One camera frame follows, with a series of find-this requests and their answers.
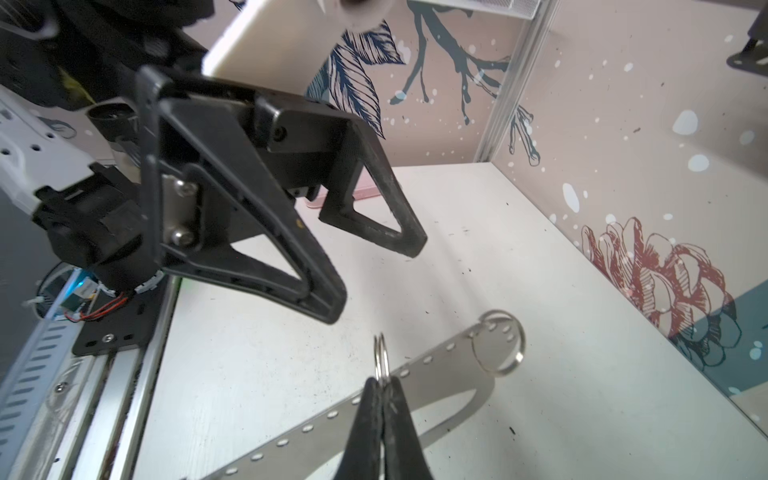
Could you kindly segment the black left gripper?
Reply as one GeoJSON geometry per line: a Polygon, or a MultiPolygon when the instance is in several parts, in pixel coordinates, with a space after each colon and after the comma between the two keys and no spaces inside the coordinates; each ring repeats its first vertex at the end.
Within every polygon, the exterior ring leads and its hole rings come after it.
{"type": "Polygon", "coordinates": [[[146,242],[167,272],[336,322],[346,287],[297,212],[417,257],[428,236],[373,130],[329,105],[168,68],[136,75],[146,242]]]}

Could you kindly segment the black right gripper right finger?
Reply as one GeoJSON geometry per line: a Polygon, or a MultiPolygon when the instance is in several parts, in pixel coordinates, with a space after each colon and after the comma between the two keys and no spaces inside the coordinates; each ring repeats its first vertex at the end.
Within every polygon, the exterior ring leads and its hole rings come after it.
{"type": "Polygon", "coordinates": [[[400,379],[383,387],[383,464],[387,480],[432,480],[400,379]]]}

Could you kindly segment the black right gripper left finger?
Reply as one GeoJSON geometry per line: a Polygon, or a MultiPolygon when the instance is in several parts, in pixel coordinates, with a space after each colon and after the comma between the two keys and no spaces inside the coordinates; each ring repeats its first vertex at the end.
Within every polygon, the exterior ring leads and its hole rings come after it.
{"type": "Polygon", "coordinates": [[[366,380],[335,480],[375,480],[380,476],[384,430],[383,388],[366,380]]]}

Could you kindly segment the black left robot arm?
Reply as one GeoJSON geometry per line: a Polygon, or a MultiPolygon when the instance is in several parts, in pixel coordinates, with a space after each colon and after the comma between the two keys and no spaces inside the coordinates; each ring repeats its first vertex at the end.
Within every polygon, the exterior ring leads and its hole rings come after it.
{"type": "Polygon", "coordinates": [[[347,291],[297,213],[415,257],[427,237],[350,48],[397,58],[387,1],[5,1],[1,187],[122,304],[171,274],[335,322],[347,291]]]}

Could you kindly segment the black hanging basket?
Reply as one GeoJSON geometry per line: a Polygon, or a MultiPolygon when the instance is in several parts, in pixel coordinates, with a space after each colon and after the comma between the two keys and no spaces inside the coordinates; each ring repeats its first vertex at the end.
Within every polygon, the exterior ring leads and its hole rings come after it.
{"type": "Polygon", "coordinates": [[[761,77],[768,76],[767,9],[768,6],[764,5],[748,30],[748,41],[743,49],[727,59],[729,67],[761,77]]]}

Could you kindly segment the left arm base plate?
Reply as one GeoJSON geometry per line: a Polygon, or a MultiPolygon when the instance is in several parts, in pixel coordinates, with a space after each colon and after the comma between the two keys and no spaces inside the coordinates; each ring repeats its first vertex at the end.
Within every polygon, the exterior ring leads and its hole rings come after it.
{"type": "Polygon", "coordinates": [[[71,353],[83,357],[146,347],[154,336],[169,285],[166,277],[104,318],[85,323],[71,353]]]}

